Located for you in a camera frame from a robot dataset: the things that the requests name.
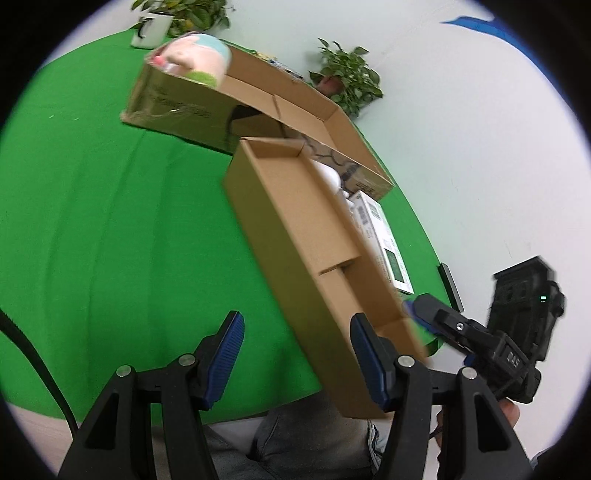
white wall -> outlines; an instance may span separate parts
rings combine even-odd
[[[222,36],[302,73],[317,60],[316,37],[370,51],[385,98],[359,125],[450,265],[467,315],[486,319],[494,272],[537,254],[557,270],[567,314],[540,366],[540,391],[522,407],[517,427],[530,455],[550,445],[577,404],[591,361],[591,158],[564,102],[509,44],[439,23],[490,18],[465,1],[234,4],[233,26]],[[128,5],[105,8],[59,52],[130,26],[137,15]],[[460,360],[444,350],[435,364],[453,370]],[[426,478],[435,469],[431,452]]]
[[[94,13],[81,24],[62,44],[54,50],[46,63],[82,45],[99,38],[112,35],[134,25],[139,18],[139,11],[132,12],[130,6],[133,1],[113,0]]]

white object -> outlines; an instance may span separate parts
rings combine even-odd
[[[353,216],[357,227],[371,246],[388,282],[404,293],[414,293],[402,255],[381,205],[363,192],[357,192],[350,201],[354,205]]]
[[[328,165],[320,163],[319,161],[314,160],[313,163],[316,167],[316,170],[318,170],[322,178],[329,185],[332,192],[335,195],[339,193],[342,189],[339,172],[337,172],[334,168],[329,167]]]
[[[134,31],[131,46],[136,48],[156,48],[162,44],[166,32],[173,22],[171,14],[148,12],[139,19],[141,26]]]

green tablecloth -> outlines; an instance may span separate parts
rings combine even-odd
[[[0,307],[86,414],[122,364],[161,367],[240,310],[245,341],[205,421],[319,390],[236,222],[222,153],[119,121],[145,51],[129,31],[38,72],[0,143]],[[417,293],[446,299],[437,257],[400,189],[381,202]],[[425,343],[433,341],[420,332]],[[0,336],[8,400],[61,416]]]

cardboard box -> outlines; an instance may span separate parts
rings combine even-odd
[[[148,54],[121,119],[233,154],[241,137],[304,139],[308,155],[339,172],[345,187],[380,199],[393,187],[341,108],[308,84],[229,46],[219,90],[164,73]]]
[[[393,288],[413,294],[408,271],[382,206],[363,192],[350,198],[359,231],[371,246],[376,262]]]
[[[364,312],[400,353],[424,361],[398,293],[305,143],[248,138],[223,180],[226,194],[286,321],[346,417],[384,418],[353,352],[351,317]]]

stuffed animal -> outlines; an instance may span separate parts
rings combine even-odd
[[[152,61],[167,73],[216,89],[228,70],[231,58],[230,49],[221,40],[194,33],[173,40]]]

